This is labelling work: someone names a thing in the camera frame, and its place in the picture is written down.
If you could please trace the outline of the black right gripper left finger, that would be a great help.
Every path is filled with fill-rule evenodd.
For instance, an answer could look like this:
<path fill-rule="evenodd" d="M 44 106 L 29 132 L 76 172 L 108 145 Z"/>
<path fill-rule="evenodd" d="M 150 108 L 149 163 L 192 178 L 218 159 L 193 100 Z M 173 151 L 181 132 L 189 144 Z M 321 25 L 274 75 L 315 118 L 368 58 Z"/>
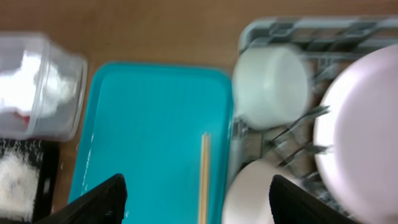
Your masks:
<path fill-rule="evenodd" d="M 115 174 L 38 224 L 121 224 L 127 188 L 124 176 Z"/>

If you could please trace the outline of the cooked rice pile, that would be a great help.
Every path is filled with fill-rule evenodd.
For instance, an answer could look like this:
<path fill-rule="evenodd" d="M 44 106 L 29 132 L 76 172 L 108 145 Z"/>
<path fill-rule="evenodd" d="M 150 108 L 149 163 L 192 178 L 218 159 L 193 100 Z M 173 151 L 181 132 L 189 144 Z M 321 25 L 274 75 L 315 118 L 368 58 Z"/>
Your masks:
<path fill-rule="evenodd" d="M 1 217 L 31 222 L 39 172 L 27 154 L 5 152 L 1 158 Z"/>

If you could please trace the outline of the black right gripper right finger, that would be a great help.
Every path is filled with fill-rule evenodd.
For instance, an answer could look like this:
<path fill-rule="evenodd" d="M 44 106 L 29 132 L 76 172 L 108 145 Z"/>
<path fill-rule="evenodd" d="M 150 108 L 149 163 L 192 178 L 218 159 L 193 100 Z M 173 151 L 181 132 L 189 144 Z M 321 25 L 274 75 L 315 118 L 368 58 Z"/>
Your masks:
<path fill-rule="evenodd" d="M 281 175 L 272 178 L 269 203 L 275 224 L 356 224 Z"/>

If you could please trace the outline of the grey bowl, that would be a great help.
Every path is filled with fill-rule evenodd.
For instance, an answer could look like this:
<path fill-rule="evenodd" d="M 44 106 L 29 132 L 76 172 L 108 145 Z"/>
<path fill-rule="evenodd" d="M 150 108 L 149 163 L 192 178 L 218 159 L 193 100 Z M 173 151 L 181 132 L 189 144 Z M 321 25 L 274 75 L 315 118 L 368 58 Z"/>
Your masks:
<path fill-rule="evenodd" d="M 252 129 L 268 129 L 301 117 L 310 100 L 310 69 L 292 45 L 244 51 L 233 70 L 235 115 Z"/>

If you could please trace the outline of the large pink plate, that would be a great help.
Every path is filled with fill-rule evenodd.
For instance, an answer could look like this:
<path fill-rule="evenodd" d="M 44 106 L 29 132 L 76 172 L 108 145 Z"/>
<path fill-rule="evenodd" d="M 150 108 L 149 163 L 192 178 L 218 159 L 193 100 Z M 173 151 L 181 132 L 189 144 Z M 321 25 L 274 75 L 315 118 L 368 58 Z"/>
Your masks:
<path fill-rule="evenodd" d="M 343 70 L 321 104 L 315 160 L 332 196 L 363 223 L 397 223 L 397 46 Z"/>

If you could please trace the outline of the small pink plate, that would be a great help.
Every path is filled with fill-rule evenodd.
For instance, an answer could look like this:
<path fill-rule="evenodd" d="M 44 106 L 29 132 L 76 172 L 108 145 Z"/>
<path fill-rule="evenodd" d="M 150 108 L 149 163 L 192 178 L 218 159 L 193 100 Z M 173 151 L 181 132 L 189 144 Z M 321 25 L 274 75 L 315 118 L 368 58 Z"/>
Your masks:
<path fill-rule="evenodd" d="M 242 169 L 226 194 L 222 224 L 274 224 L 269 190 L 275 175 L 282 175 L 294 184 L 300 184 L 293 175 L 264 159 L 258 159 Z"/>

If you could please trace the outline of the white tissue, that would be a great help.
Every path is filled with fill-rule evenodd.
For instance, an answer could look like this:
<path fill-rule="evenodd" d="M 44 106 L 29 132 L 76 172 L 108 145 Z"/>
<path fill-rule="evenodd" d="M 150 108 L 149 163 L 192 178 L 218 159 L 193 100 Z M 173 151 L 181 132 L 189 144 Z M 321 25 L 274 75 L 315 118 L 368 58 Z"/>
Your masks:
<path fill-rule="evenodd" d="M 35 100 L 42 103 L 40 118 L 55 115 L 60 105 L 76 96 L 78 81 L 60 73 L 50 62 L 45 66 L 47 78 L 40 81 L 41 55 L 25 51 L 18 68 L 1 72 L 1 113 L 16 112 L 29 117 Z"/>

